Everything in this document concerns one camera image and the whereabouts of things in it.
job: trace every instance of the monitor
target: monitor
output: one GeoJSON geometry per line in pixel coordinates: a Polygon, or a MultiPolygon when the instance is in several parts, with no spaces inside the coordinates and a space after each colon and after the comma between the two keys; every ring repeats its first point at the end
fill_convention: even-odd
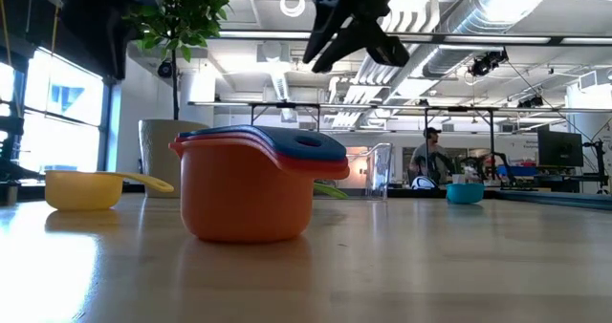
{"type": "Polygon", "coordinates": [[[584,166],[580,134],[538,131],[539,165],[584,166]]]}

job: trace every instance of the man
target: man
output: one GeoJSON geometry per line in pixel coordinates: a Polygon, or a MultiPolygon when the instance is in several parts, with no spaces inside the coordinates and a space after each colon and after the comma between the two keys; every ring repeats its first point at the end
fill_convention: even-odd
{"type": "MultiPolygon", "coordinates": [[[[429,148],[430,156],[433,152],[437,152],[444,156],[447,155],[447,150],[445,150],[444,147],[438,145],[438,135],[441,132],[442,131],[437,130],[433,127],[428,127],[427,130],[423,132],[423,135],[427,137],[427,146],[429,148]]],[[[421,146],[417,147],[414,150],[414,153],[412,154],[412,159],[410,160],[410,170],[414,172],[419,171],[419,165],[417,164],[416,159],[419,156],[424,158],[425,154],[426,154],[426,145],[425,143],[423,143],[421,146]]],[[[438,170],[440,171],[440,174],[446,174],[448,172],[442,160],[436,159],[436,165],[438,166],[438,170]]],[[[427,175],[427,166],[424,163],[421,164],[421,170],[424,175],[427,175]]],[[[442,179],[440,179],[440,183],[446,183],[446,176],[443,176],[442,179]]]]}

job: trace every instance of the teal bowl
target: teal bowl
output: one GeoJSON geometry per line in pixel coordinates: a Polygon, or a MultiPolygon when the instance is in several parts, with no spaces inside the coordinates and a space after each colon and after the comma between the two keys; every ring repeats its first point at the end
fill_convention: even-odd
{"type": "Polygon", "coordinates": [[[447,200],[452,204],[476,204],[484,196],[485,186],[481,183],[447,184],[447,200]]]}

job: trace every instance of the wooden table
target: wooden table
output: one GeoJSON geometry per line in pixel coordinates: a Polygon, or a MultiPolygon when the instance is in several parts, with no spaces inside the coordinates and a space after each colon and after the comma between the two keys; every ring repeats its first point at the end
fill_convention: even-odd
{"type": "Polygon", "coordinates": [[[319,200],[303,237],[202,243],[178,202],[0,208],[0,322],[610,322],[612,215],[319,200]]]}

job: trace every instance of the yellow handle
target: yellow handle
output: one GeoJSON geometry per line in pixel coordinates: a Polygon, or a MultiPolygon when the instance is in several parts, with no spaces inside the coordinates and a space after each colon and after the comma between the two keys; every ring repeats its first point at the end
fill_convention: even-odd
{"type": "Polygon", "coordinates": [[[154,178],[148,175],[136,174],[136,173],[105,172],[105,171],[99,171],[97,172],[97,174],[120,176],[126,179],[135,180],[155,190],[159,190],[163,193],[169,193],[169,192],[174,191],[174,187],[172,186],[172,184],[164,182],[160,179],[157,179],[157,178],[154,178]]]}

